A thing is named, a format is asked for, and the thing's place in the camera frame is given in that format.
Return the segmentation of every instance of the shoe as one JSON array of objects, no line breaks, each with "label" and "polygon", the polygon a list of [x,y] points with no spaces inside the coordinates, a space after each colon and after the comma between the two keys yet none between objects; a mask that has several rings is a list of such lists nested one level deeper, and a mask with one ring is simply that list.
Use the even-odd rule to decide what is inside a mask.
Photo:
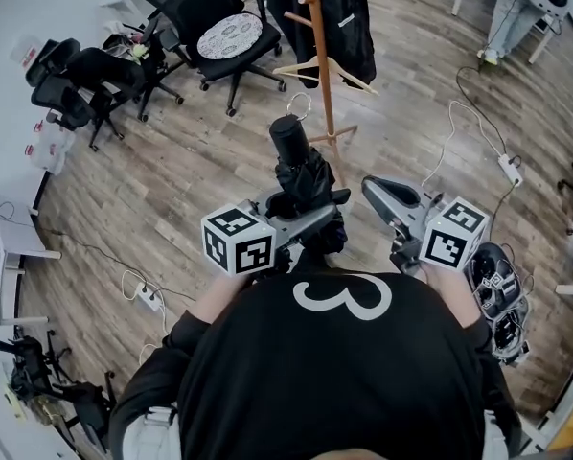
[{"label": "shoe", "polygon": [[485,54],[484,60],[487,61],[487,63],[497,66],[499,62],[499,54],[497,53],[496,50],[491,48],[488,48],[486,51],[480,50],[478,53],[476,53],[478,59],[480,59],[483,56],[483,53]]}]

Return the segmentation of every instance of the patterned seat cushion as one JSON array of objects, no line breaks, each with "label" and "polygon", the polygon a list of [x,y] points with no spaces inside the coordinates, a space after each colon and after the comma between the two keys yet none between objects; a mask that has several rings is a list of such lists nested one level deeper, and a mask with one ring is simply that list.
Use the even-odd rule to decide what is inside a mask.
[{"label": "patterned seat cushion", "polygon": [[228,59],[248,51],[259,40],[263,24],[257,15],[237,13],[208,29],[197,42],[197,51],[207,59]]}]

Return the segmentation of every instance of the white printed number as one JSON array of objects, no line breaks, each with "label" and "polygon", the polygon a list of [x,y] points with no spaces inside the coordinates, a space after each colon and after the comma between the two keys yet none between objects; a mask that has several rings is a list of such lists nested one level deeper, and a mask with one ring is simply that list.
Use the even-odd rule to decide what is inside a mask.
[{"label": "white printed number", "polygon": [[361,320],[374,320],[389,310],[393,294],[391,293],[391,288],[386,283],[371,274],[349,274],[349,276],[363,278],[376,285],[380,292],[380,302],[371,309],[361,307],[353,298],[348,288],[345,288],[339,294],[327,300],[312,300],[306,296],[306,289],[309,287],[309,283],[306,282],[298,283],[293,288],[295,301],[309,311],[330,311],[344,304],[352,315]]}]

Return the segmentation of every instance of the seat cushion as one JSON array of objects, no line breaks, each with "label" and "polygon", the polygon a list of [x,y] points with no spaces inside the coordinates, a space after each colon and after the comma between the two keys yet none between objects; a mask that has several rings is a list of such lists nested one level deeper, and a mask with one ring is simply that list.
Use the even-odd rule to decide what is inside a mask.
[{"label": "seat cushion", "polygon": [[256,59],[272,50],[280,42],[280,33],[271,25],[263,22],[261,35],[255,44],[248,50],[236,57],[228,59],[208,59],[202,57],[197,51],[196,44],[187,46],[187,52],[193,64],[209,81],[215,81],[233,75],[243,70]]},{"label": "seat cushion", "polygon": [[248,51],[259,40],[263,24],[257,15],[236,13],[208,29],[197,42],[197,51],[208,59],[228,59]]}]

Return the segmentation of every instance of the pants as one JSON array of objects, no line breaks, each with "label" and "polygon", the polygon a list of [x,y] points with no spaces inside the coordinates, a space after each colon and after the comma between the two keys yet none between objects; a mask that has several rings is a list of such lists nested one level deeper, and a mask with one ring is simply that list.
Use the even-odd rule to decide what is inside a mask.
[{"label": "pants", "polygon": [[497,0],[489,32],[492,40],[489,48],[496,50],[500,58],[505,57],[543,17],[544,12],[531,5],[529,0]]}]

